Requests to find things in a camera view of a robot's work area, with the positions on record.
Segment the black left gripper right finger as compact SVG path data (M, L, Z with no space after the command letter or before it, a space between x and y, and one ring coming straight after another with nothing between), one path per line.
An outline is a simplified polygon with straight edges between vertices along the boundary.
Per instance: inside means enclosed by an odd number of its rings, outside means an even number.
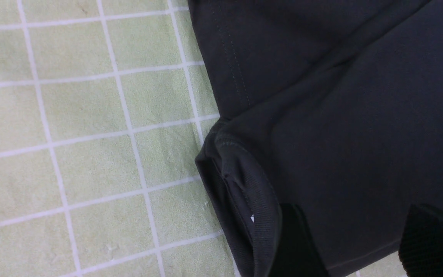
M443 277L443 210L411 206L398 256L408 277Z

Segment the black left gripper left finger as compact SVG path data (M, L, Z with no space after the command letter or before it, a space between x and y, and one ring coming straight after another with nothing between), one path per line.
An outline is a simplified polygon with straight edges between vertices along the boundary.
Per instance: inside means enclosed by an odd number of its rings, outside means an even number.
M328 277L306 218L295 204L281 204L282 229L271 277Z

